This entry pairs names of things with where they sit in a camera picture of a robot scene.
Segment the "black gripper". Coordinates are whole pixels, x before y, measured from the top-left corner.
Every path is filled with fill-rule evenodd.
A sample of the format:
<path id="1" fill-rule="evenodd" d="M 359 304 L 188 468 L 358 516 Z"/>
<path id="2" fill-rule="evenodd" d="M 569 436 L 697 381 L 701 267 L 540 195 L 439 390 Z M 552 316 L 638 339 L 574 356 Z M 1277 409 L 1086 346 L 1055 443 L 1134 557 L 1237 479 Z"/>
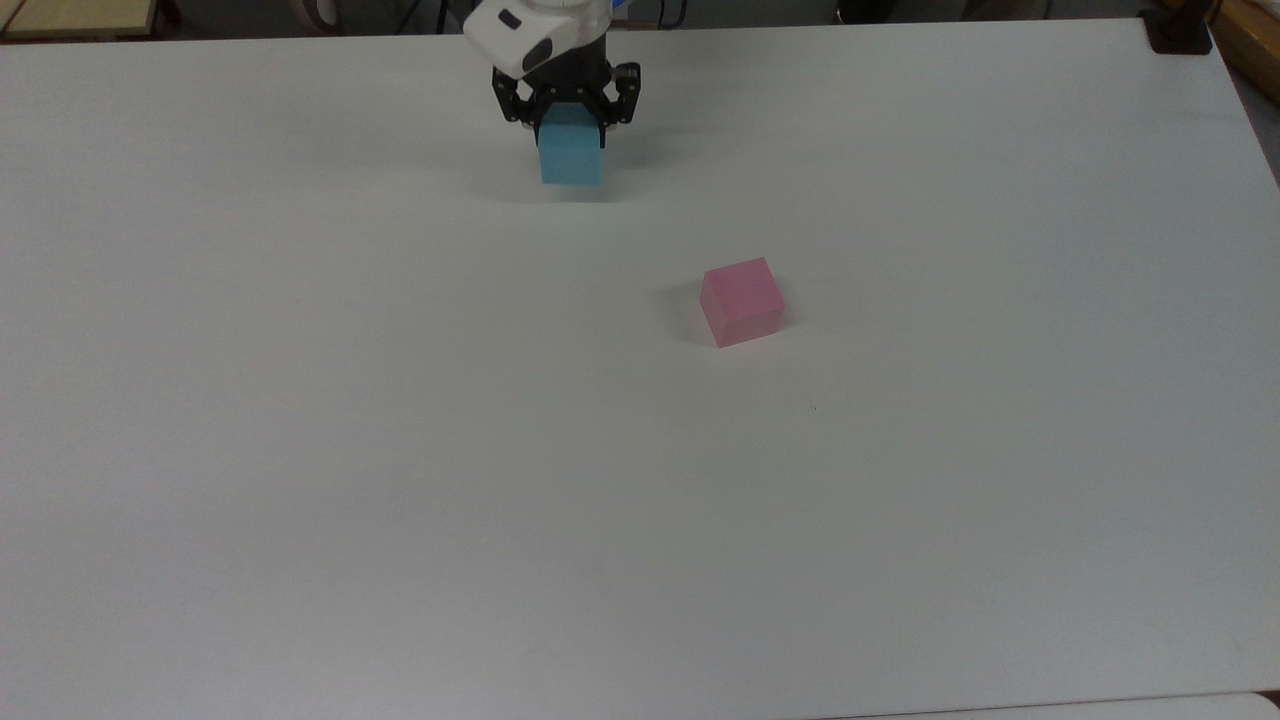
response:
<path id="1" fill-rule="evenodd" d="M 581 90 L 582 96 L 596 100 L 599 147 L 605 150 L 614 128 L 634 123 L 643 91 L 643 65 L 626 61 L 612 67 L 607 59 L 607 38 L 552 56 L 554 49 L 553 42 L 544 38 L 526 51 L 521 61 L 522 79 L 492 68 L 492 88 L 502 115 L 530 129 L 535 146 L 540 147 L 550 90 L 554 88 L 562 100 L 575 100 Z"/>

